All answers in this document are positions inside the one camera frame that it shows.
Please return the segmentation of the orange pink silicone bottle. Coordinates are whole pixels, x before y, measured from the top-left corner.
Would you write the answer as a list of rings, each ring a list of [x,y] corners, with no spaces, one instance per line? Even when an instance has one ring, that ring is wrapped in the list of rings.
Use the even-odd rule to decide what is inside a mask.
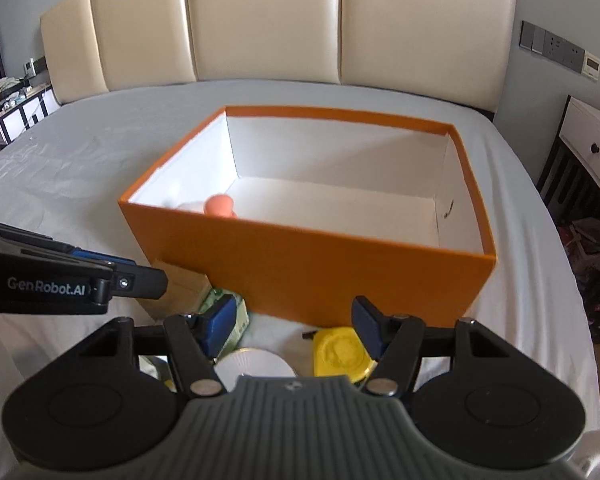
[[[216,194],[204,202],[204,214],[211,217],[236,218],[234,200],[227,194]]]

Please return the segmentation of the cream padded headboard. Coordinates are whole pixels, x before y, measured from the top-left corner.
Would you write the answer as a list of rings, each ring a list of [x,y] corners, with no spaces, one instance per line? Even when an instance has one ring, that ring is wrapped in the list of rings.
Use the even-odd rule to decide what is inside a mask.
[[[403,91],[493,112],[516,0],[62,0],[40,29],[57,99],[207,80]]]

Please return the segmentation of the white bed sheet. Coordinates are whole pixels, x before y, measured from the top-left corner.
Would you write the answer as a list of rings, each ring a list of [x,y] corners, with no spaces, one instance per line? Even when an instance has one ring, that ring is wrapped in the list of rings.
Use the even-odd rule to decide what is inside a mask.
[[[220,81],[112,92],[62,106],[0,153],[0,221],[63,242],[142,258],[117,199],[152,162],[222,105],[315,105],[446,122],[467,148],[498,248],[470,313],[581,397],[586,429],[600,426],[594,350],[557,231],[520,160],[489,119],[422,96],[283,81]],[[146,314],[114,300],[104,316],[0,318],[0,478],[37,479],[17,466],[1,425],[9,393],[115,315]]]

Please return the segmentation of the orange cardboard storage box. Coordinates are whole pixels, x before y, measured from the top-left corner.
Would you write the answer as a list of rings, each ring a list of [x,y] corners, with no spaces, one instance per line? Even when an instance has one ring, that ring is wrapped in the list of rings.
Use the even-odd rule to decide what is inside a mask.
[[[234,200],[236,218],[204,214],[216,194]],[[431,119],[222,107],[119,205],[148,260],[315,326],[349,324],[356,296],[450,326],[498,260],[460,134]]]

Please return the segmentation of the left side shelf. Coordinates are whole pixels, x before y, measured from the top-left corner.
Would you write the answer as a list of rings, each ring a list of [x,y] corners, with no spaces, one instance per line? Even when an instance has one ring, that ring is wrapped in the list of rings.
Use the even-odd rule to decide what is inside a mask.
[[[49,81],[33,85],[35,78],[46,70],[46,58],[30,58],[24,64],[22,78],[0,79],[0,148],[14,142],[60,107]]]

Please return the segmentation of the green spray bottle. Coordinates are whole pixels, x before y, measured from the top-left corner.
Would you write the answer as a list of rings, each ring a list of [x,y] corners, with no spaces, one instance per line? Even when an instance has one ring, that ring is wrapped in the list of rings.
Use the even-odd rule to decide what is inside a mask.
[[[249,325],[244,298],[224,288],[211,289],[198,315],[202,326],[197,339],[206,357],[212,360],[234,351]]]

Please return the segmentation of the grey wall switch panel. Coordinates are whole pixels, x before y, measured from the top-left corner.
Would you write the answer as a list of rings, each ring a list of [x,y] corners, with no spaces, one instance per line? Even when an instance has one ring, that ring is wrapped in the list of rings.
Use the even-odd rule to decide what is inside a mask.
[[[584,50],[561,36],[546,29],[521,22],[519,45],[542,58],[557,63],[580,74],[584,63]]]

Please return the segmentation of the brown cardboard small box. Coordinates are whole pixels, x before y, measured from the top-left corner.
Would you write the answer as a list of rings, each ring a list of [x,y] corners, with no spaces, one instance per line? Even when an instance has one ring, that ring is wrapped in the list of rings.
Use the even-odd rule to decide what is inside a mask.
[[[197,313],[212,289],[208,276],[161,260],[155,260],[151,264],[166,272],[168,286],[157,300],[137,300],[147,314],[159,321],[174,314]]]

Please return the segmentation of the white bedside drawer table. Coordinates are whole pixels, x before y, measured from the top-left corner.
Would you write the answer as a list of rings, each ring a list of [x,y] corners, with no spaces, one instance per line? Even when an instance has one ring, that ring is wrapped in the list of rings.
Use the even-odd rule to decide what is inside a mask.
[[[600,110],[568,96],[536,188],[576,277],[592,339],[600,344]]]

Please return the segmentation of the white wall thermostat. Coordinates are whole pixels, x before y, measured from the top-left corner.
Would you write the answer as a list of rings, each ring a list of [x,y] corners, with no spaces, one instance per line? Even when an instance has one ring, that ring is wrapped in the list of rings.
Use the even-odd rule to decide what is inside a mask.
[[[600,58],[591,52],[584,51],[581,73],[594,81],[600,79]]]

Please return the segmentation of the yellow tape measure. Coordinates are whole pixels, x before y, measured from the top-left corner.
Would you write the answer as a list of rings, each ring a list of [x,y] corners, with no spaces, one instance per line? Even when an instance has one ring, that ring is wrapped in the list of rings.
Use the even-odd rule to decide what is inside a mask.
[[[347,376],[352,384],[357,384],[376,366],[352,327],[311,330],[302,338],[311,341],[315,377]]]

